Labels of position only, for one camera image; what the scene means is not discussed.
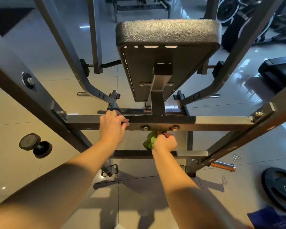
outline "black dumbbell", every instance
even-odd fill
[[[24,136],[19,142],[19,147],[27,151],[33,150],[36,158],[45,158],[52,151],[51,143],[41,141],[40,136],[34,133]]]

